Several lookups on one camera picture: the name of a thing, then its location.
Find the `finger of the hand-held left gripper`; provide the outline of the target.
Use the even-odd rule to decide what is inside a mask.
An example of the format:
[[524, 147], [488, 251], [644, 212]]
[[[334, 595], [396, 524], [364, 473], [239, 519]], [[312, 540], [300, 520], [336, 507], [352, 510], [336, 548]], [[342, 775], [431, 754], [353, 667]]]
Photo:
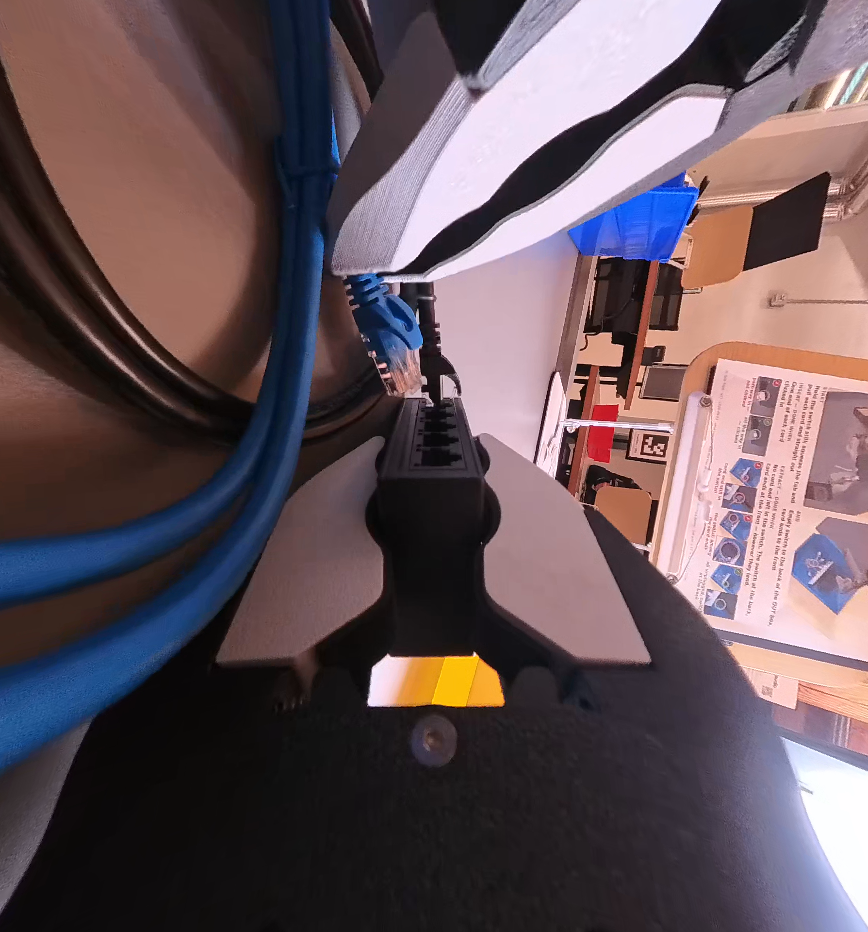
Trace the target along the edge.
[[406, 29], [328, 207], [339, 276], [400, 272], [528, 157], [621, 103], [718, 2], [431, 2]]
[[502, 258], [631, 198], [631, 188], [714, 133], [730, 96], [727, 87], [684, 86], [612, 135], [603, 121], [614, 112], [559, 135], [428, 244], [420, 281]]

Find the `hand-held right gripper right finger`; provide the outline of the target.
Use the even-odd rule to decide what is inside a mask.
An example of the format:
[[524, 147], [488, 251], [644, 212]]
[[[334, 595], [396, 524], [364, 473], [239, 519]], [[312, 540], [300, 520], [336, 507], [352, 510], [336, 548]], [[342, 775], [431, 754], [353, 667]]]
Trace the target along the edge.
[[550, 475], [483, 433], [498, 504], [483, 549], [485, 594], [522, 632], [580, 665], [649, 665], [583, 507]]

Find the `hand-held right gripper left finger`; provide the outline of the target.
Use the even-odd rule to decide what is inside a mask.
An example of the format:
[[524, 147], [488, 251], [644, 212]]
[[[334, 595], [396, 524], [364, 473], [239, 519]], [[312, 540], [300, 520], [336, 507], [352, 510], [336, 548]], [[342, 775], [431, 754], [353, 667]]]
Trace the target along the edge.
[[381, 436], [286, 502], [219, 647], [219, 666], [283, 666], [315, 650], [383, 593], [381, 547], [367, 524]]

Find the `blue plastic bin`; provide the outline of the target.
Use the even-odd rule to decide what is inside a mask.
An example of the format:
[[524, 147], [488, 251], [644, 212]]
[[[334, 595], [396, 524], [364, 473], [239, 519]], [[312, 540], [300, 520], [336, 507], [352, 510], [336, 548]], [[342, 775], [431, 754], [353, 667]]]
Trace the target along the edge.
[[580, 255], [665, 262], [687, 227], [699, 186], [685, 173], [568, 231]]

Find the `black ethernet switch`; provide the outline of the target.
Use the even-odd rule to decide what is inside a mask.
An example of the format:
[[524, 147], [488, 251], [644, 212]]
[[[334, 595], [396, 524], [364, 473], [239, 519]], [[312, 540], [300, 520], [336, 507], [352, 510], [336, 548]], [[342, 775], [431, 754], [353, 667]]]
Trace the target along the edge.
[[375, 469], [370, 524], [392, 595], [390, 652], [474, 654], [489, 507], [462, 399], [405, 400]]

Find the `tan chair back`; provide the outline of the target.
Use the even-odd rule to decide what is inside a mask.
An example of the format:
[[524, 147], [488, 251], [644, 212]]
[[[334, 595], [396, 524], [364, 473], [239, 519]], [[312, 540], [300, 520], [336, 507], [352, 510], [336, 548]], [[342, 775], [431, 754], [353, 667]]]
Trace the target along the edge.
[[743, 272], [753, 215], [753, 206], [740, 205], [696, 219], [682, 275], [685, 292], [727, 283]]

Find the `yellow plastic bin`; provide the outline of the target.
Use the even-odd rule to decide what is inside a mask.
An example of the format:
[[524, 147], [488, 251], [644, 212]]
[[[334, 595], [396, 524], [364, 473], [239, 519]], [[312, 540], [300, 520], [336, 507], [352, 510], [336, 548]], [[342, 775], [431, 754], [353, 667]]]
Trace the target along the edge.
[[370, 707], [498, 707], [498, 674], [480, 657], [385, 656], [370, 675]]

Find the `black flat panel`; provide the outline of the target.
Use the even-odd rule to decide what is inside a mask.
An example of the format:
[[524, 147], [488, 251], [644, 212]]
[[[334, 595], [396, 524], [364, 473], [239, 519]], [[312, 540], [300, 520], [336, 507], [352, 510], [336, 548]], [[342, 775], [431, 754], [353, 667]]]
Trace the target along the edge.
[[822, 172], [753, 209], [743, 271], [819, 248], [831, 174]]

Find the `red plastic piece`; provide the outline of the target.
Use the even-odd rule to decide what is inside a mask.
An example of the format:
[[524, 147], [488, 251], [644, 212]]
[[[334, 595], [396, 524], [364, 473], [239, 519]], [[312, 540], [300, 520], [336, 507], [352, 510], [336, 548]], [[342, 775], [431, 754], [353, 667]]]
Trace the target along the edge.
[[[603, 422], [615, 422], [619, 414], [618, 404], [596, 404], [593, 406], [591, 419]], [[614, 428], [589, 427], [587, 437], [587, 455], [598, 463], [609, 463], [614, 447]]]

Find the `clear acrylic sheet stand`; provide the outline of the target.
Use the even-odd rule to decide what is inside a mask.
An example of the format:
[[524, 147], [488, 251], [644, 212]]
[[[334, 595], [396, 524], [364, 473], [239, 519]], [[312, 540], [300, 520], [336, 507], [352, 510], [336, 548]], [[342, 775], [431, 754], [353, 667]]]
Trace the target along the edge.
[[701, 596], [707, 587], [696, 577], [694, 565], [705, 556], [707, 537], [713, 530], [714, 413], [711, 396], [696, 391], [685, 400], [677, 423], [625, 423], [628, 428], [646, 428], [668, 438], [671, 457], [658, 500], [642, 489], [604, 485], [594, 502], [587, 504], [580, 499], [579, 485], [586, 479], [586, 466], [574, 462], [571, 469], [571, 495], [577, 505], [602, 514], [689, 599]]

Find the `small paper note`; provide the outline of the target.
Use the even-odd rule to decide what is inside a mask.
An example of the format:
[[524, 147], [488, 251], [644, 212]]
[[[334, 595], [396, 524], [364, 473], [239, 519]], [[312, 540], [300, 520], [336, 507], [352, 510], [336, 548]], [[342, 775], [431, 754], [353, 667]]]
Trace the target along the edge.
[[781, 707], [796, 709], [799, 680], [747, 667], [743, 668], [743, 672], [758, 697]]

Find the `white lit panel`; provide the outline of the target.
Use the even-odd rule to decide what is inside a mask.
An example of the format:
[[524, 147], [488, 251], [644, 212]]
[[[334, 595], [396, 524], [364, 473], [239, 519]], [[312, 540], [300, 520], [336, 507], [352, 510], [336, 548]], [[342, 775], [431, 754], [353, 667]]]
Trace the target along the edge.
[[868, 758], [783, 738], [823, 852], [868, 926]]

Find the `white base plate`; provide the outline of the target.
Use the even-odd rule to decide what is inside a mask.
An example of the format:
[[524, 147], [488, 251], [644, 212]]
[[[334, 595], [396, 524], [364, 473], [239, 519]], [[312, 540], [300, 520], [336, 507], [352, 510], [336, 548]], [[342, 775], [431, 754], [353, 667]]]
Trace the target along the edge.
[[563, 422], [568, 413], [567, 391], [564, 388], [560, 372], [556, 371], [549, 380], [544, 414], [540, 433], [538, 434], [534, 464], [551, 479], [556, 478], [560, 444], [565, 433]]

